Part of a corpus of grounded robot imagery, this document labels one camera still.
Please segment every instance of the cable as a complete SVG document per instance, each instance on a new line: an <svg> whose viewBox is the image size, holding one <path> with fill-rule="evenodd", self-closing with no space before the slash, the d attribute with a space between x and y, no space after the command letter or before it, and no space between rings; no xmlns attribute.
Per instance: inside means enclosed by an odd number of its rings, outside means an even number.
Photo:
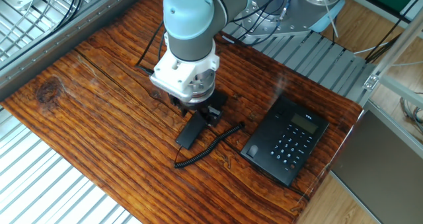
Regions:
<svg viewBox="0 0 423 224"><path fill-rule="evenodd" d="M257 20L254 22L254 24L251 26L250 30L246 30L244 32L244 34L240 35L237 40L239 41L242 37L244 37L245 35L247 35L257 24L258 20L260 20L260 17L263 15L264 11L267 9L267 6L263 9L263 11L260 13L260 15L258 16Z"/></svg>
<svg viewBox="0 0 423 224"><path fill-rule="evenodd" d="M257 28L258 28L258 26L260 26L263 22L264 22L264 20L266 20L270 15L272 15L273 13L275 13L275 12L277 12L277 11L279 11L280 10L280 8L284 5L284 2L285 2L285 0L283 0L282 1L282 3L281 3L281 5L279 6L279 8L277 8L275 11L273 11L273 12L271 12L271 13L269 13L269 14L267 14L267 16L265 16L263 19L262 19L262 21L255 27L255 29L254 30L256 30ZM257 18L257 20L256 20L256 22L251 26L251 28L250 28L250 30L247 30L244 34L242 34L241 36L239 36L238 38L237 38L237 40L240 40L242 37L244 37L245 35L247 35L253 28L254 28L254 26L256 25L256 23L258 22L258 20L260 20L260 18L261 18L261 16L263 15L263 13L264 13L264 11L267 9L267 6L262 10L262 12L260 13L260 15L258 16L258 18ZM269 39L269 37L271 37L274 33L275 33L275 31L278 29L278 26L280 25L280 22L278 22L277 23L277 25L276 25L276 27L275 27L275 30L273 30L273 32L271 33L271 34L269 34L266 38L265 38L265 40L267 40L267 39ZM252 43L252 44L246 44L247 46L255 46L255 45L257 45L257 44L259 44L259 43L262 43L264 40L262 40L262 41L260 41L260 42L255 42L255 43Z"/></svg>
<svg viewBox="0 0 423 224"><path fill-rule="evenodd" d="M394 31L394 29L398 26L398 24L405 19L405 16L407 13L413 8L413 6L418 2L419 0L414 0L414 2L410 5L410 7L404 12L404 14L400 17L400 19L395 23L395 25L390 29L390 31L383 37L383 39L376 45L374 49L367 55L365 58L365 62L369 63L369 58L373 55L373 52L376 50L376 48L380 47L380 45L386 40L386 38Z"/></svg>
<svg viewBox="0 0 423 224"><path fill-rule="evenodd" d="M174 167L175 168L184 168L187 167L188 165L192 165L195 162L203 159L204 157L206 157L207 155L209 155L215 148L216 146L219 144L219 142L223 139L225 139L226 137L229 137L230 135L234 134L235 132L237 132L238 130L242 129L245 127L245 124L243 122L239 123L238 125L236 125L235 127L231 128L230 130L227 130L226 132L224 132L223 134L219 135L218 137L216 137L214 139L214 141L209 145L209 147L207 147L207 149L203 152L201 152L200 154L186 160L183 162L177 162L176 159L178 158L179 155L179 151L176 154L176 157L174 158Z"/></svg>
<svg viewBox="0 0 423 224"><path fill-rule="evenodd" d="M65 22L65 20L68 18L69 13L71 13L74 4L75 4L75 0L72 0L72 2L70 4L70 6L69 6L69 8L68 8L68 10L67 10L67 12L65 14L65 16L63 16L63 18L60 20L60 22L58 23L58 25L54 28L54 31L58 30L62 26L62 24Z"/></svg>
<svg viewBox="0 0 423 224"><path fill-rule="evenodd" d="M79 9L81 8L82 1L83 1L83 0L79 0L79 1L78 1L78 5L77 5L76 9L75 9L75 10L74 10L74 12L72 13L72 16L69 18L69 20L68 20L68 21L71 21L73 18L75 18L76 14L78 13Z"/></svg>
<svg viewBox="0 0 423 224"><path fill-rule="evenodd" d="M6 40L6 38L9 37L9 35L13 32L13 30L17 27L17 25L19 25L24 18L27 16L27 14L29 13L29 10L31 9L31 7L33 6L34 0L31 0L31 2L29 3L29 7L28 10L26 10L26 12L23 14L23 16L18 20L17 23L15 23L12 28L10 29L10 31L5 35L5 37L0 41L0 45Z"/></svg>
<svg viewBox="0 0 423 224"><path fill-rule="evenodd" d="M391 49L392 45L398 40L400 35L401 34L397 35L391 41L389 41L386 45L377 49L377 51L367 59L367 63L375 62L380 56L382 56L385 52Z"/></svg>
<svg viewBox="0 0 423 224"><path fill-rule="evenodd" d="M404 63L404 64L394 64L394 66L417 65L419 63L423 63L423 61L417 61L417 62L412 62L412 63Z"/></svg>
<svg viewBox="0 0 423 224"><path fill-rule="evenodd" d="M255 30L258 28L258 26L260 26L262 24L262 22L264 22L264 20L266 20L270 15L273 15L275 12L279 11L283 6L284 6L285 0L282 0L282 3L280 4L280 6L273 12L267 14L267 16L264 17L264 19L256 26Z"/></svg>
<svg viewBox="0 0 423 224"><path fill-rule="evenodd" d="M284 9L280 13L279 20L282 21L284 19L284 16L286 15L286 11L288 11L289 4L291 3L291 0L287 0Z"/></svg>
<svg viewBox="0 0 423 224"><path fill-rule="evenodd" d="M404 112L404 115L408 118L410 118L417 126L417 128L420 130L421 133L423 133L423 121L417 116L417 113L422 111L419 107L416 107L413 112L411 112L410 104L405 98L401 97L399 99L399 102L401 104L401 108Z"/></svg>
<svg viewBox="0 0 423 224"><path fill-rule="evenodd" d="M157 54L157 63L161 59L161 48L163 46L163 40L165 40L165 33L166 33L166 28L164 29L163 34L161 35L160 46L159 46L159 53Z"/></svg>
<svg viewBox="0 0 423 224"><path fill-rule="evenodd" d="M336 20L338 19L338 16L334 19L334 25L336 26ZM332 42L335 43L335 28L332 28Z"/></svg>
<svg viewBox="0 0 423 224"><path fill-rule="evenodd" d="M385 42L385 43L381 44L380 46L384 46L384 45L386 45L386 44L388 44L388 43L389 43L389 42ZM370 50L372 50L372 49L374 49L374 48L377 48L377 47L375 46L375 47L368 48L368 49L365 49L365 50L362 50L362 51L359 51L359 52L354 52L354 55L356 55L356 54L360 54L360 53L363 53L363 52L368 52L368 51L370 51Z"/></svg>
<svg viewBox="0 0 423 224"><path fill-rule="evenodd" d="M148 75L152 75L152 74L154 74L154 70L152 70L152 69L148 69L148 68L146 68L146 67L144 67L144 66L142 66L142 65L140 65L141 64L141 62L143 61L143 59L144 59L144 57L145 57L145 55L147 54L147 52L148 52L148 49L150 48L150 46L152 45L152 43L153 43L153 41L154 41L154 38L157 36L157 33L159 33L159 31L160 31L160 28L163 26L163 21L161 21L160 22L160 25L159 25L159 27L156 29L156 31L154 32L154 34L153 34L153 36L151 37L151 39L150 39L150 42L148 43L148 45L147 45L147 47L146 47L146 49L144 50L144 52L143 52L143 54L141 55L141 57L139 58L139 60L137 61L137 63L135 64L135 68L138 68L138 69L142 69L144 72L146 72Z"/></svg>
<svg viewBox="0 0 423 224"><path fill-rule="evenodd" d="M248 17L250 17L251 15L254 15L255 13L257 13L257 12L259 12L260 10L263 10L264 8L266 8L271 2L272 2L273 0L269 0L267 3L265 3L263 6L261 6L261 7L259 7L257 10L255 10L254 12L252 12L252 13L250 13L250 14L248 14L248 15L246 15L246 16L243 16L243 17L241 17L241 18L239 18L239 19L233 19L232 20L232 22L237 22L237 21L240 21L240 20L243 20L243 19L246 19L246 18L248 18Z"/></svg>

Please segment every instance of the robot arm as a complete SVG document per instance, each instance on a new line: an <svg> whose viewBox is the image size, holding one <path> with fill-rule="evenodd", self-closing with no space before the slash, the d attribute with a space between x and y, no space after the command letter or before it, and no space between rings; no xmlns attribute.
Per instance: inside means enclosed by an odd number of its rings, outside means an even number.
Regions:
<svg viewBox="0 0 423 224"><path fill-rule="evenodd" d="M150 77L154 85L181 102L209 98L219 57L213 37L252 0L163 0L168 50Z"/></svg>

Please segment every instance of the wood grain surface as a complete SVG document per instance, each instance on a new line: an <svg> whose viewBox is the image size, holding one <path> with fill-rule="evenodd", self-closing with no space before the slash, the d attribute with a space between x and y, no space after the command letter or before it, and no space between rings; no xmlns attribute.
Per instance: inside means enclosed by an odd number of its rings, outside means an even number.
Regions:
<svg viewBox="0 0 423 224"><path fill-rule="evenodd" d="M222 121L186 159L240 121L246 129L205 159L173 168L189 120L133 65L161 21L162 0L141 0L1 105L143 223L293 223L327 175L362 108L252 48L217 45ZM159 36L143 65L157 62ZM292 187L240 155L279 94L330 122Z"/></svg>

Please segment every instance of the metal grating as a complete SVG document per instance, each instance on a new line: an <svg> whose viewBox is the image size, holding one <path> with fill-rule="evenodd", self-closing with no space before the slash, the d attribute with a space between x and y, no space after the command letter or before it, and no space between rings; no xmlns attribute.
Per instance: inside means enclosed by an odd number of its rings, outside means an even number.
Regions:
<svg viewBox="0 0 423 224"><path fill-rule="evenodd" d="M0 107L1 223L140 223Z"/></svg>
<svg viewBox="0 0 423 224"><path fill-rule="evenodd" d="M94 0L83 0L80 12ZM0 0L0 70L8 59L18 56L35 44L35 39L48 36L65 16L72 0L41 0L29 12L18 11Z"/></svg>
<svg viewBox="0 0 423 224"><path fill-rule="evenodd" d="M235 38L245 32L233 23L223 31ZM250 44L258 39L241 40ZM370 96L363 84L375 66L316 32L269 38L253 48L361 106Z"/></svg>

